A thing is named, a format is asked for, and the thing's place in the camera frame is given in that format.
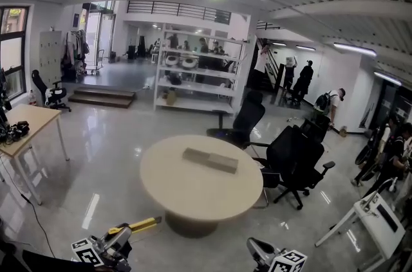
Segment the yellow tool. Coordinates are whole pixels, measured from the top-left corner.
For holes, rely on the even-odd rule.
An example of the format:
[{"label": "yellow tool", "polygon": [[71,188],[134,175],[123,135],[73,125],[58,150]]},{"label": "yellow tool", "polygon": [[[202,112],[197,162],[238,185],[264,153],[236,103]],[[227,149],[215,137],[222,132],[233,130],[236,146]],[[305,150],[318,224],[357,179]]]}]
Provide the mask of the yellow tool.
[{"label": "yellow tool", "polygon": [[[161,221],[162,221],[162,218],[160,216],[155,217],[155,218],[151,217],[151,218],[145,219],[144,221],[130,224],[129,227],[131,228],[131,233],[134,234],[134,233],[137,233],[143,230],[147,230],[148,228],[152,228],[153,226],[156,226],[157,224],[161,223]],[[122,228],[110,228],[108,233],[116,234],[120,232],[121,229]]]}]

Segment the wooden step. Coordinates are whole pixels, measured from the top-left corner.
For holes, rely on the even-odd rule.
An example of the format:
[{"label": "wooden step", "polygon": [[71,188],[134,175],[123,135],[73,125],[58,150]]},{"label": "wooden step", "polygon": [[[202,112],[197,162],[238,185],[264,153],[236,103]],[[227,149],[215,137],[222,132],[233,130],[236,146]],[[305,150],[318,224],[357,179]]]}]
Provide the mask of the wooden step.
[{"label": "wooden step", "polygon": [[132,91],[117,91],[117,90],[107,90],[107,89],[98,89],[90,87],[78,88],[74,92],[76,95],[88,95],[88,96],[101,96],[101,97],[110,97],[110,98],[123,98],[132,100],[135,97],[135,93]]},{"label": "wooden step", "polygon": [[74,94],[69,97],[69,102],[92,104],[100,106],[120,107],[127,109],[132,103],[132,98],[113,98],[96,95]]}]

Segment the window frame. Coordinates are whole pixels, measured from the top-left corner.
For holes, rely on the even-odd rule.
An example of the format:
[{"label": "window frame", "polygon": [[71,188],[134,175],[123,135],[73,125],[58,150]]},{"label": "window frame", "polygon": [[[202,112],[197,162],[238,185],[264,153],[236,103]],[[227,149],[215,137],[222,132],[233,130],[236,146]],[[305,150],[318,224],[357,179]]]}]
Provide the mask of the window frame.
[{"label": "window frame", "polygon": [[26,29],[27,29],[27,19],[28,19],[28,13],[29,13],[29,6],[13,6],[13,5],[4,5],[0,6],[0,24],[3,23],[3,15],[5,14],[5,9],[24,9],[24,19],[23,19],[23,30],[18,31],[18,32],[11,32],[11,33],[1,33],[1,25],[0,25],[0,42],[2,41],[7,41],[10,39],[18,39],[21,38],[21,65],[17,66],[16,68],[11,68],[8,70],[5,70],[5,75],[10,75],[12,73],[16,73],[18,71],[21,71],[22,73],[22,91],[19,93],[16,93],[9,97],[10,100],[17,98],[18,96],[23,95],[24,93],[27,92],[26,89],[26,74],[25,74],[25,68],[24,68],[24,51],[26,47]]}]

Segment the table top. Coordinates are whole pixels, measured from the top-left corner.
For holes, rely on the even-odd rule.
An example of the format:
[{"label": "table top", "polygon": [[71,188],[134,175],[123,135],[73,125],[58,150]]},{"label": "table top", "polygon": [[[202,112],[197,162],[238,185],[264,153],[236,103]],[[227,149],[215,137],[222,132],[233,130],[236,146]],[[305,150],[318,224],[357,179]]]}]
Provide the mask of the table top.
[{"label": "table top", "polygon": [[[405,229],[399,222],[398,218],[392,212],[391,208],[388,204],[383,200],[383,198],[377,194],[378,200],[376,203],[373,201],[370,204],[371,210],[369,213],[365,212],[361,207],[361,201],[357,201],[353,208],[356,211],[356,214],[359,216],[360,220],[362,221],[363,225],[365,225],[366,229],[370,233],[373,241],[377,245],[380,252],[383,254],[385,259],[389,259],[393,252],[396,250],[399,242],[402,240],[405,234]],[[398,229],[394,232],[389,224],[386,222],[385,218],[380,214],[377,210],[378,205],[382,205],[385,210],[388,212],[389,216],[396,222]]]},{"label": "table top", "polygon": [[[235,174],[183,159],[186,148],[238,160]],[[197,221],[222,221],[248,210],[259,199],[263,178],[244,151],[216,138],[186,135],[159,141],[147,150],[140,177],[166,210]]]},{"label": "table top", "polygon": [[27,121],[30,131],[19,141],[7,145],[0,144],[0,152],[7,154],[11,158],[16,157],[24,147],[32,140],[32,138],[41,131],[50,122],[56,119],[61,111],[53,109],[45,109],[26,104],[19,104],[12,110],[6,113],[8,123],[13,125],[19,121]]}]

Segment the shoe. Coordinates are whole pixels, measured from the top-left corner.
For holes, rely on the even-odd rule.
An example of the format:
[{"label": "shoe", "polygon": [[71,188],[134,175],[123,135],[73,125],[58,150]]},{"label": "shoe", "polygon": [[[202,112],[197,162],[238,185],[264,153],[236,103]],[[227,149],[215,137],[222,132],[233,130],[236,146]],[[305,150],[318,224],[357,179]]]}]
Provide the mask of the shoe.
[{"label": "shoe", "polygon": [[356,179],[351,179],[350,183],[351,183],[353,186],[356,186],[356,187],[360,187],[360,186],[361,186]]}]

